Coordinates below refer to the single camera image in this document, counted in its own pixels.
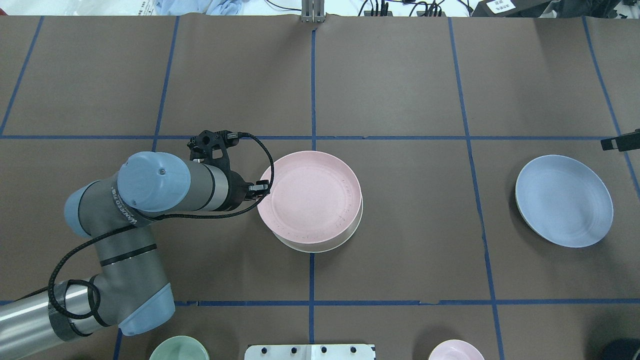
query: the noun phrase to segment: brown table surface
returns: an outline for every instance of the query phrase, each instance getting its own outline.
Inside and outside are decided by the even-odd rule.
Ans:
[[[378,359],[418,360],[451,338],[485,359],[596,359],[640,336],[640,151],[599,142],[640,127],[639,31],[629,19],[0,17],[0,304],[42,287],[82,241],[63,219],[73,191],[135,152],[187,158],[190,136],[229,129],[276,158],[317,149],[349,164],[364,196],[354,237],[309,255],[255,211],[167,220],[154,233],[173,318],[29,359],[145,359],[179,334],[212,359],[371,343]],[[545,154],[607,185],[615,217],[596,245],[554,245],[519,215],[516,177]],[[267,166],[249,141],[230,155],[245,179]],[[58,278],[99,271],[86,250]]]

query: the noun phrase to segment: stacked plates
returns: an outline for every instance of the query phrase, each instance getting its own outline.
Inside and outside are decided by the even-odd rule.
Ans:
[[[260,217],[287,246],[303,252],[335,249],[362,218],[358,178],[342,160],[319,151],[294,152],[274,163],[271,194]],[[261,179],[269,179],[267,169]]]

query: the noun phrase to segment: green bowl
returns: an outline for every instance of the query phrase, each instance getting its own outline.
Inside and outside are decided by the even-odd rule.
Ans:
[[[149,360],[209,360],[209,355],[198,340],[174,336],[158,345]]]

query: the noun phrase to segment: black tape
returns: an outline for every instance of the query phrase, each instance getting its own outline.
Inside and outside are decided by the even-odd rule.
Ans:
[[[65,296],[67,294],[68,282],[63,282],[61,284],[57,284],[53,288],[53,293],[56,297],[56,300],[62,307],[65,307]],[[73,341],[75,340],[79,334],[77,329],[73,329],[71,327],[71,319],[62,315],[56,310],[51,303],[49,303],[49,307],[47,308],[49,312],[49,323],[51,324],[51,328],[53,332],[58,335],[58,337],[63,341]]]

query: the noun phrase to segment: metal bracket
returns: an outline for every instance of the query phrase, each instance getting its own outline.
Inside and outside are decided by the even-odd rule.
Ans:
[[[324,0],[302,0],[302,22],[324,22]]]
[[[376,346],[338,345],[253,345],[244,352],[244,360],[375,360]]]

